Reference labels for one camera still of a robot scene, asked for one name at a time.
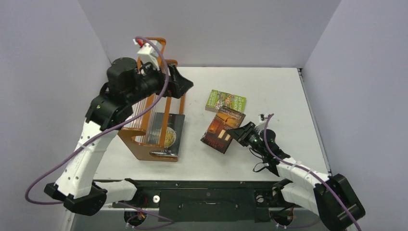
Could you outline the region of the orange wooden file rack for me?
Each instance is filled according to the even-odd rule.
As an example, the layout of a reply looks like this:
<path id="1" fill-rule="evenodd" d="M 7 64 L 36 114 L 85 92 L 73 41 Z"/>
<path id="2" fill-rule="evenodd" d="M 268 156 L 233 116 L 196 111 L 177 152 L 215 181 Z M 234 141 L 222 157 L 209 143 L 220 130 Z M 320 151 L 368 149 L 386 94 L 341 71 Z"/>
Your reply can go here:
<path id="1" fill-rule="evenodd" d="M 132 116 L 152 109 L 125 125 L 119 138 L 141 161 L 177 162 L 184 125 L 185 96 L 180 99 L 153 94 L 133 105 Z"/>

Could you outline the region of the dark Moon and Sixpence book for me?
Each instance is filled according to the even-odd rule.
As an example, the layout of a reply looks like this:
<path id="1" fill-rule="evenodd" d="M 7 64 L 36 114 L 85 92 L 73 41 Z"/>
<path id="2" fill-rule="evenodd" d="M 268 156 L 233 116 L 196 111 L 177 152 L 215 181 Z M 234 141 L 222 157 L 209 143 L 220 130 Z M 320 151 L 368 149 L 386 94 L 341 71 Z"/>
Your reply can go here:
<path id="1" fill-rule="evenodd" d="M 148 137 L 149 144 L 159 143 L 163 118 L 164 113 L 156 112 L 154 114 L 151 133 Z M 169 114 L 166 126 L 164 148 L 162 150 L 151 151 L 150 154 L 152 156 L 157 158 L 162 157 L 175 159 L 176 161 L 178 160 L 184 121 L 185 115 L 172 113 Z"/>

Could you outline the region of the brown cover paperback book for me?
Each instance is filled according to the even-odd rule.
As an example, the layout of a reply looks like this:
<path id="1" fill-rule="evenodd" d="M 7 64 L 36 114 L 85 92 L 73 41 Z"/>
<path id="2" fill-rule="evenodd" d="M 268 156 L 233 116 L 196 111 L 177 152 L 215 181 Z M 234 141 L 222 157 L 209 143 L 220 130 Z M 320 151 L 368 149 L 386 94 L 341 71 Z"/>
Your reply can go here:
<path id="1" fill-rule="evenodd" d="M 244 113 L 221 106 L 200 141 L 225 154 L 232 141 L 227 130 L 240 127 L 245 117 Z"/>

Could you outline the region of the green cover paperback book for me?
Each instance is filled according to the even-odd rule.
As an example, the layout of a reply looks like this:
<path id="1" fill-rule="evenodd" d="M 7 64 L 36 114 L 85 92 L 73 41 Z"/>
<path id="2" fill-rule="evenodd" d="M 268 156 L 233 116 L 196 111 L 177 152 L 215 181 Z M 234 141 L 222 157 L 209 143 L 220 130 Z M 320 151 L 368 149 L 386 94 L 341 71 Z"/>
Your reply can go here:
<path id="1" fill-rule="evenodd" d="M 246 98 L 218 90 L 211 90 L 205 105 L 205 110 L 217 112 L 222 106 L 242 113 L 245 110 Z"/>

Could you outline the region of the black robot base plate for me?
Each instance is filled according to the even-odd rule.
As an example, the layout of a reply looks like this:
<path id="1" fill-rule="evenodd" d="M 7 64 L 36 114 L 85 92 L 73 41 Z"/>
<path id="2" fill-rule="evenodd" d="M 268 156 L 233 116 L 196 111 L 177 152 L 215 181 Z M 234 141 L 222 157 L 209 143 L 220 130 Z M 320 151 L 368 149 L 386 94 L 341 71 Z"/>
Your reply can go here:
<path id="1" fill-rule="evenodd" d="M 270 214 L 291 205 L 273 198 L 279 181 L 95 180 L 88 196 L 68 200 L 75 213 L 92 216 L 105 204 L 157 209 L 161 221 L 268 222 Z"/>

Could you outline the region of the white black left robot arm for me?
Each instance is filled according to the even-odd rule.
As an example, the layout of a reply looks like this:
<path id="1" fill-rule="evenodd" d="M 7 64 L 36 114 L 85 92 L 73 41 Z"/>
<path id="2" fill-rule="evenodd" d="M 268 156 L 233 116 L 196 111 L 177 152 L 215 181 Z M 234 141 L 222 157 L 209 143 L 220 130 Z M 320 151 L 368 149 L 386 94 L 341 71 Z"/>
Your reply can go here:
<path id="1" fill-rule="evenodd" d="M 108 81 L 86 113 L 74 157 L 44 192 L 61 201 L 69 211 L 85 216 L 96 214 L 105 204 L 126 201 L 132 207 L 143 202 L 143 193 L 130 179 L 97 184 L 93 177 L 107 147 L 133 114 L 133 105 L 156 94 L 181 98 L 193 82 L 183 77 L 174 64 L 167 72 L 144 63 L 138 69 L 132 58 L 119 58 L 107 69 Z"/>

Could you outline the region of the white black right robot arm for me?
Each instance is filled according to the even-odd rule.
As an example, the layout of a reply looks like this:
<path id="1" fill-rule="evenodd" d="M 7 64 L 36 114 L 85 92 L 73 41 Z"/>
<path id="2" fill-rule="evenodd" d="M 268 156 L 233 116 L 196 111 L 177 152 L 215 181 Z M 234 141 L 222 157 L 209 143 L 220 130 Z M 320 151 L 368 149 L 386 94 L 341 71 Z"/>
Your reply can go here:
<path id="1" fill-rule="evenodd" d="M 303 165 L 277 145 L 274 131 L 261 130 L 252 122 L 226 133 L 241 146 L 259 154 L 265 168 L 281 177 L 272 188 L 271 199 L 275 204 L 299 205 L 319 216 L 331 231 L 351 227 L 361 230 L 357 221 L 366 212 L 345 176 L 333 176 Z"/>

